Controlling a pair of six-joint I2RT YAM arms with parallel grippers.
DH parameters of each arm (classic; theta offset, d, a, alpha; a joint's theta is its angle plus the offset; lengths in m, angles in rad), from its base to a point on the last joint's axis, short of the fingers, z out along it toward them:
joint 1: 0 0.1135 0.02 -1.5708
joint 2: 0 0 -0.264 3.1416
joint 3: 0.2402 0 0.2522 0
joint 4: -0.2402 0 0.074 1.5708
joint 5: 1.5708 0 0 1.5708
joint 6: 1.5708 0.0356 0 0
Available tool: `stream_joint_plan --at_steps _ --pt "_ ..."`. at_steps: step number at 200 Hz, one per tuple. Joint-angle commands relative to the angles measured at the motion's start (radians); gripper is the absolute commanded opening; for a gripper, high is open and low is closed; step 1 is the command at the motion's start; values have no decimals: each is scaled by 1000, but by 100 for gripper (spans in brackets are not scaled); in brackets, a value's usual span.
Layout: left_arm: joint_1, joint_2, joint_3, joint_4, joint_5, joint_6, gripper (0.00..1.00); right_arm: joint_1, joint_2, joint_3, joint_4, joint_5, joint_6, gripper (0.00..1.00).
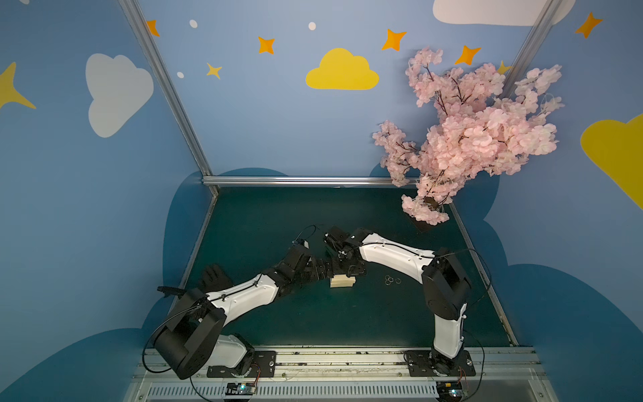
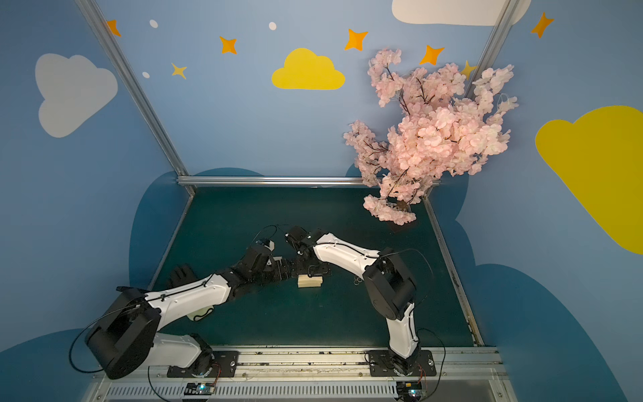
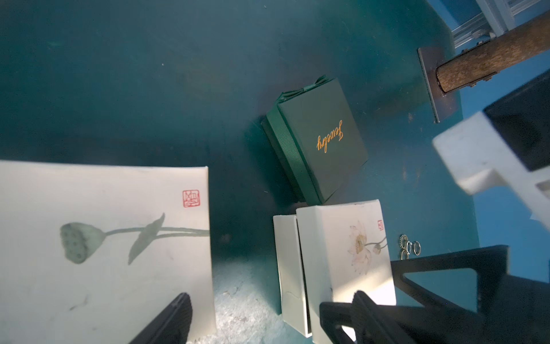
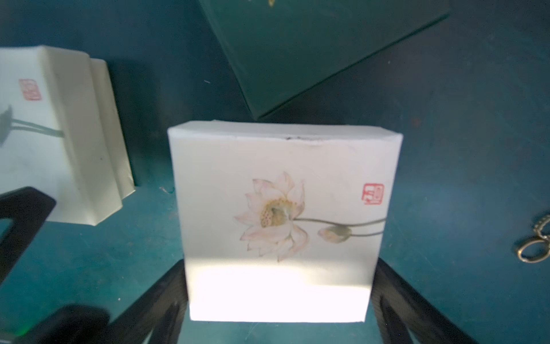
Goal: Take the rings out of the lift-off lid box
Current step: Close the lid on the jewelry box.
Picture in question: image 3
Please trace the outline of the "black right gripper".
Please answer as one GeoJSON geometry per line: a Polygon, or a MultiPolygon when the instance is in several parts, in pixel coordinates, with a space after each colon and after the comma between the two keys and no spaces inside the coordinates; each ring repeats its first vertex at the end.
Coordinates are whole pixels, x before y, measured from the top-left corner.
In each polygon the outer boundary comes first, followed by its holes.
{"type": "Polygon", "coordinates": [[[333,343],[548,343],[549,284],[508,273],[506,245],[393,261],[398,289],[419,307],[377,305],[365,292],[351,303],[323,302],[320,325],[333,343]],[[472,312],[407,278],[408,273],[472,269],[472,312]]]}

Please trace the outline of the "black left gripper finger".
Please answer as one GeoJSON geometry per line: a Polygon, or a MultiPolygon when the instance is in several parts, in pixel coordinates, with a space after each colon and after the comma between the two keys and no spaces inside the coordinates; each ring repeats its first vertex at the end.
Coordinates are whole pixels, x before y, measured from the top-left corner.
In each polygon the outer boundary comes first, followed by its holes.
{"type": "Polygon", "coordinates": [[[190,295],[183,292],[140,331],[130,344],[187,343],[192,317],[190,295]]]}

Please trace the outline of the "white lotus box lid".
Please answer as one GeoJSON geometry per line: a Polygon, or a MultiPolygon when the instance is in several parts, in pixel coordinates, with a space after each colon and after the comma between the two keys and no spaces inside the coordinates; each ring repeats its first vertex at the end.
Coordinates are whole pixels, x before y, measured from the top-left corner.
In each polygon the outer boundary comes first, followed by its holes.
{"type": "Polygon", "coordinates": [[[1,162],[1,342],[129,343],[183,293],[214,334],[206,167],[1,162]]]}

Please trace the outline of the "white box base black insert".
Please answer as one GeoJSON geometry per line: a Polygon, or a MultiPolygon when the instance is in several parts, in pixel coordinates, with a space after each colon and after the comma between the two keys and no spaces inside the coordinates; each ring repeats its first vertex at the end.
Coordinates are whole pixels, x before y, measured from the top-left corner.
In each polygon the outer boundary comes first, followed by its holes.
{"type": "Polygon", "coordinates": [[[312,336],[298,223],[295,215],[273,217],[282,319],[304,337],[312,336]]]}

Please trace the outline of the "white flower gift box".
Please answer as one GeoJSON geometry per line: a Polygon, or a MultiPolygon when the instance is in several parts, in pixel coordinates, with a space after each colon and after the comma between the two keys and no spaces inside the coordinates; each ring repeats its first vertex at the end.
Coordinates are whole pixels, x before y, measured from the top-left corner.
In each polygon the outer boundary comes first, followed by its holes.
{"type": "Polygon", "coordinates": [[[322,302],[352,302],[361,290],[378,305],[396,305],[378,200],[308,206],[296,217],[314,343],[330,342],[320,324],[322,302]]]}

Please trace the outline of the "green jewelry box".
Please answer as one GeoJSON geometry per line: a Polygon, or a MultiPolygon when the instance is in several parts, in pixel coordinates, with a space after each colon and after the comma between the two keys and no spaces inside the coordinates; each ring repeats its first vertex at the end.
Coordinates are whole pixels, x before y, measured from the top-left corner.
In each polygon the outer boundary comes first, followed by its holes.
{"type": "Polygon", "coordinates": [[[338,79],[282,93],[262,120],[299,202],[325,204],[368,161],[338,79]]]}

